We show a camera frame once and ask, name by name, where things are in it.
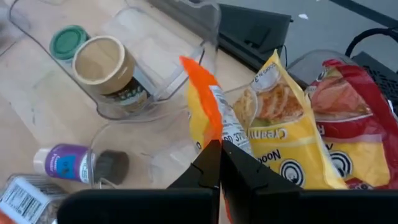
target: purple label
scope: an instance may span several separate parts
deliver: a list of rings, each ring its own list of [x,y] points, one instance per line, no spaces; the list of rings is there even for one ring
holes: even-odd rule
[[[46,173],[51,177],[86,182],[87,151],[88,148],[85,146],[69,144],[55,146],[45,159]]]

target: gray floor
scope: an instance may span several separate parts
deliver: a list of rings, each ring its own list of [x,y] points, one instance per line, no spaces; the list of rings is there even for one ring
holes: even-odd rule
[[[397,0],[355,0],[398,19]],[[382,27],[327,0],[218,0],[222,4],[289,14],[294,19],[287,34],[288,62],[314,49],[344,53],[352,39],[366,29]],[[299,18],[306,14],[308,20]],[[353,55],[365,51],[384,65],[398,70],[398,44],[383,35],[370,37],[355,48]]]

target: snack package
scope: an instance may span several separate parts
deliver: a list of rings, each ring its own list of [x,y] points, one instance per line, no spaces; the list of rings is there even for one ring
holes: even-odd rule
[[[216,78],[193,59],[180,57],[189,76],[190,134],[199,149],[213,139],[231,141],[253,156],[250,142]]]
[[[276,51],[233,108],[258,161],[305,189],[346,189],[317,131],[308,97]]]
[[[362,68],[337,60],[306,90],[334,165],[351,189],[398,188],[398,125]]]

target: wooden countertop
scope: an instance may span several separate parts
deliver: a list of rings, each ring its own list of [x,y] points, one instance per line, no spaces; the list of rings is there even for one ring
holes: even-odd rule
[[[16,9],[26,4],[29,11],[42,19],[40,1],[20,0]],[[70,9],[75,0],[66,0]],[[124,7],[123,0],[85,0],[85,4],[97,5],[109,17]],[[50,32],[36,29],[32,33],[39,41],[48,42]],[[249,83],[254,74],[235,59],[219,51],[217,77],[224,90],[232,90]],[[15,173],[33,173],[32,160],[39,147],[60,142],[90,145],[93,136],[108,121],[96,112],[95,103],[65,74],[57,64],[30,38],[24,36],[0,58],[0,181]],[[84,186],[73,182],[62,182],[70,191]]]

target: green jar lid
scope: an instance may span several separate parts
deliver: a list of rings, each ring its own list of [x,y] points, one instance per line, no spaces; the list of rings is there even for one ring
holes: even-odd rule
[[[77,25],[67,26],[52,37],[50,53],[59,60],[71,59],[75,56],[78,48],[89,38],[82,27]]]

